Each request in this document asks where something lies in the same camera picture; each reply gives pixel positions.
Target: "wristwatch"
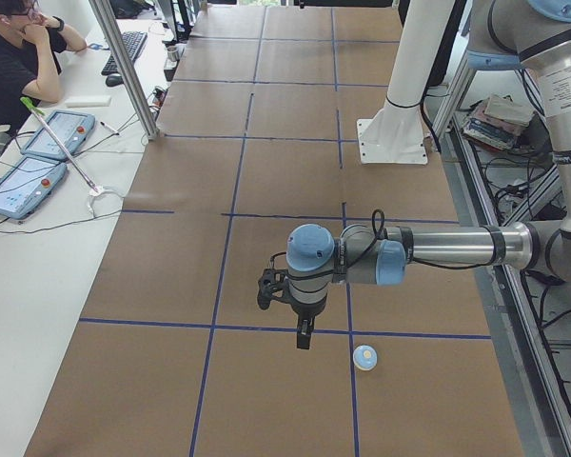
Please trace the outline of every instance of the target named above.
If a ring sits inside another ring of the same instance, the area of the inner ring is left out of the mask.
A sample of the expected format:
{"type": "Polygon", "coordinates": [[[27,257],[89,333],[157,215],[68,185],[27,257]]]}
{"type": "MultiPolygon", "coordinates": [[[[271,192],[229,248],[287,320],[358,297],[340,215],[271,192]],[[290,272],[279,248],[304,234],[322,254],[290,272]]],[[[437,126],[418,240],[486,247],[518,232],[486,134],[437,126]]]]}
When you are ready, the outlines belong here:
{"type": "Polygon", "coordinates": [[[64,26],[66,25],[64,20],[61,17],[57,17],[57,16],[53,16],[53,17],[59,21],[59,27],[55,27],[54,29],[57,31],[63,31],[64,26]]]}

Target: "black shirt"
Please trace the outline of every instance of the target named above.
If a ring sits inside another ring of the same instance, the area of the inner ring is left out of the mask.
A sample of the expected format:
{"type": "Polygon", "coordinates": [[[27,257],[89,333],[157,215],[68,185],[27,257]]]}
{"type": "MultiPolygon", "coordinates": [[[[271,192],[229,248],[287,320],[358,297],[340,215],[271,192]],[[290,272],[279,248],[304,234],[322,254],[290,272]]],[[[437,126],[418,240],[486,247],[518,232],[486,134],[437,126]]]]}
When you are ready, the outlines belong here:
{"type": "MultiPolygon", "coordinates": [[[[68,45],[53,29],[49,29],[49,39],[57,72],[61,72],[54,53],[63,52],[68,45]]],[[[36,47],[24,41],[24,47],[20,50],[0,36],[0,124],[10,124],[10,133],[19,130],[30,116],[30,112],[19,99],[23,96],[23,88],[37,77],[36,47]]]]}

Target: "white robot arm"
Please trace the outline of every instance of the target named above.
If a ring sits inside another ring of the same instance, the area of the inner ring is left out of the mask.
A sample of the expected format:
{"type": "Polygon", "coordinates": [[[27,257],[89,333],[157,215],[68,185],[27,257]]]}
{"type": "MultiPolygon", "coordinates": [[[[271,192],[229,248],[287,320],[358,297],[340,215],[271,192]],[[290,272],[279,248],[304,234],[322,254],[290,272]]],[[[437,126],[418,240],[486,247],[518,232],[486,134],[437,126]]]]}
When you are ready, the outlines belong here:
{"type": "MultiPolygon", "coordinates": [[[[410,11],[423,11],[412,5],[410,11]]],[[[409,16],[406,22],[418,20],[426,17],[409,16]]],[[[555,0],[475,0],[471,25],[471,65],[480,70],[523,66],[538,75],[566,218],[502,228],[421,231],[386,228],[383,213],[376,210],[372,228],[350,226],[340,238],[320,226],[298,227],[287,242],[288,268],[276,269],[273,256],[258,281],[260,308],[277,300],[298,314],[298,348],[309,349],[329,283],[399,284],[411,262],[453,269],[507,264],[542,270],[571,283],[571,0],[566,5],[555,0]]],[[[403,40],[412,36],[406,27],[403,40]]]]}

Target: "glasses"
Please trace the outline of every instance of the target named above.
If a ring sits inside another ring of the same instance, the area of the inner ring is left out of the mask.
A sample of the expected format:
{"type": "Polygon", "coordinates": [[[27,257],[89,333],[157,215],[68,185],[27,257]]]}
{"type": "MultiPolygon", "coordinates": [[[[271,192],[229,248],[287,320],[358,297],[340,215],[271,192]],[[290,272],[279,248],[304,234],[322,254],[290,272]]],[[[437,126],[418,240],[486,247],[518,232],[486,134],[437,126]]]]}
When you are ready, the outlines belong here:
{"type": "Polygon", "coordinates": [[[27,16],[30,21],[38,19],[40,15],[40,7],[38,6],[38,0],[34,0],[31,6],[24,12],[12,13],[11,16],[27,16]]]}

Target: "metal pole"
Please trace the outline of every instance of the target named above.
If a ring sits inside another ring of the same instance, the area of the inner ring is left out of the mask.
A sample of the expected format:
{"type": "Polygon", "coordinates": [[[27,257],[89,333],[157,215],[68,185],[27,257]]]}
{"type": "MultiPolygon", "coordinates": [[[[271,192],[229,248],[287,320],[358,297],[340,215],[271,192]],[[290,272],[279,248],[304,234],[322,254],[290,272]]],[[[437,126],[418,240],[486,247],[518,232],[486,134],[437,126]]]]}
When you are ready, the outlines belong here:
{"type": "Polygon", "coordinates": [[[199,5],[199,0],[192,0],[192,12],[194,17],[197,17],[199,11],[201,10],[201,5],[199,5]]]}
{"type": "Polygon", "coordinates": [[[53,131],[53,129],[49,126],[49,124],[47,123],[47,121],[45,121],[45,119],[38,114],[38,112],[36,112],[35,109],[32,110],[31,112],[33,114],[33,116],[38,120],[38,122],[40,123],[40,125],[43,127],[43,129],[49,134],[49,136],[53,139],[53,141],[55,142],[55,144],[59,147],[59,149],[66,154],[66,157],[68,157],[69,161],[74,165],[74,168],[76,169],[76,171],[78,171],[78,173],[83,177],[83,179],[85,180],[85,182],[87,183],[87,185],[97,191],[97,185],[93,182],[93,180],[91,178],[89,178],[89,176],[83,171],[83,169],[81,169],[78,164],[76,163],[76,159],[74,159],[74,157],[72,156],[72,154],[69,152],[68,148],[66,148],[66,145],[64,145],[64,143],[59,139],[59,137],[55,134],[55,132],[53,131]]]}
{"type": "Polygon", "coordinates": [[[127,89],[133,108],[142,123],[148,140],[153,140],[156,138],[159,130],[150,113],[148,101],[142,90],[140,80],[135,73],[135,68],[128,57],[121,31],[118,28],[116,18],[112,12],[112,7],[108,0],[89,0],[89,2],[97,18],[97,22],[106,36],[106,40],[110,46],[110,52],[114,56],[116,65],[123,76],[125,88],[127,89]]]}
{"type": "Polygon", "coordinates": [[[434,119],[434,131],[438,138],[442,138],[442,135],[446,132],[448,123],[467,94],[475,74],[476,71],[467,66],[467,52],[464,52],[453,80],[449,85],[449,94],[440,104],[434,119]]]}

